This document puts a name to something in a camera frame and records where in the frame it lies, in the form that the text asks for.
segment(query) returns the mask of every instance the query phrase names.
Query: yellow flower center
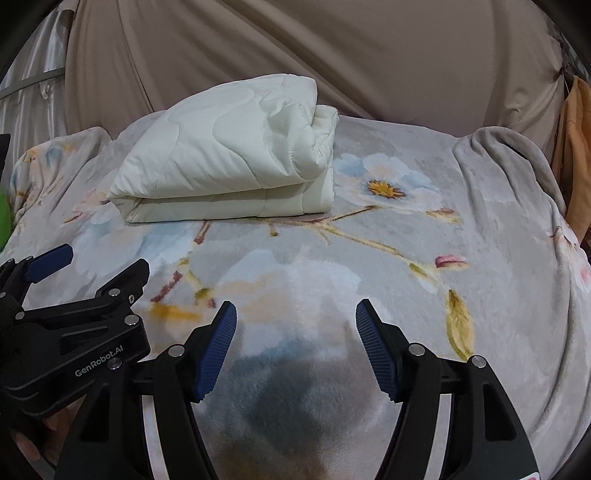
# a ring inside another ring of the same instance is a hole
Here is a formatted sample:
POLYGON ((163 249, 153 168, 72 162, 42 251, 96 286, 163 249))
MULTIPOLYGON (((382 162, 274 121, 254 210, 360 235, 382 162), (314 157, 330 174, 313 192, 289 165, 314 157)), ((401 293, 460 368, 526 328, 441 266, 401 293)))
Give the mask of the yellow flower center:
POLYGON ((370 193, 387 199, 399 199, 406 196, 398 187, 390 185, 384 180, 370 180, 367 187, 370 193))

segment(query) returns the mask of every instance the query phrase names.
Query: light blue flower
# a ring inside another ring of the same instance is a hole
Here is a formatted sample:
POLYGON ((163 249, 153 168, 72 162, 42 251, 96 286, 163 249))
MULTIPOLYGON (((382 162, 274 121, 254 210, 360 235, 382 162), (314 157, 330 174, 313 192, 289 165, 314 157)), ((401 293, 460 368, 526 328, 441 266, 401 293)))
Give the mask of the light blue flower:
POLYGON ((423 173, 383 153, 335 159, 335 193, 361 207, 380 206, 401 213, 432 212, 443 207, 439 189, 423 173))

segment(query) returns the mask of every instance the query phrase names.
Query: human hand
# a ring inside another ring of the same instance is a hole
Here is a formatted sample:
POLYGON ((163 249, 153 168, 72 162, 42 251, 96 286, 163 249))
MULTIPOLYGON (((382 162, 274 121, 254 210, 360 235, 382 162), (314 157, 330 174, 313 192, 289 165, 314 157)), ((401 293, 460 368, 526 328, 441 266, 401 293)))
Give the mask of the human hand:
POLYGON ((82 399, 74 402, 72 405, 60 410, 51 417, 43 420, 43 424, 48 428, 49 435, 46 437, 41 451, 33 442, 23 433, 12 431, 12 438, 17 444, 19 450, 29 462, 35 462, 41 458, 41 454, 53 465, 57 465, 61 449, 64 446, 70 426, 78 412, 82 399))

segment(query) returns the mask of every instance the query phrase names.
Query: blanket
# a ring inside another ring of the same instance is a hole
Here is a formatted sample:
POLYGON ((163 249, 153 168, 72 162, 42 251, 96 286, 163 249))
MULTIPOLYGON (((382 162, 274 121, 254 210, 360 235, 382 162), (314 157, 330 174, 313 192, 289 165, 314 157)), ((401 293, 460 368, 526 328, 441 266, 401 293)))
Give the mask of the blanket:
POLYGON ((316 82, 267 75, 185 98, 134 145, 108 199, 128 222, 324 213, 336 108, 316 82))
MULTIPOLYGON (((73 246, 69 267, 32 286, 30 309, 92 297, 145 258, 134 310, 150 358, 234 302, 228 357, 194 407, 220 479, 375 476, 399 406, 356 332, 364 297, 438 356, 486 357, 541 476, 564 462, 591 420, 591 270, 533 143, 498 127, 455 138, 342 118, 329 213, 130 225, 106 194, 159 115, 115 141, 92 128, 29 150, 9 182, 16 225, 0 262, 73 246)), ((448 419, 443 400, 428 479, 448 419)), ((154 475, 166 479, 149 398, 145 421, 154 475)))

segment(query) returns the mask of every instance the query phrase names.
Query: orange cloth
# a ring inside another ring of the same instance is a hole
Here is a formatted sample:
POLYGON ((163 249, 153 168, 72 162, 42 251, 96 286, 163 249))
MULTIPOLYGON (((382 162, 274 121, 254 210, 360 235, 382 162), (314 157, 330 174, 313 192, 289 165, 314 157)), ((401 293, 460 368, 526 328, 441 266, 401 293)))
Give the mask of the orange cloth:
POLYGON ((579 242, 591 239, 591 87, 578 77, 560 119, 551 167, 579 242))

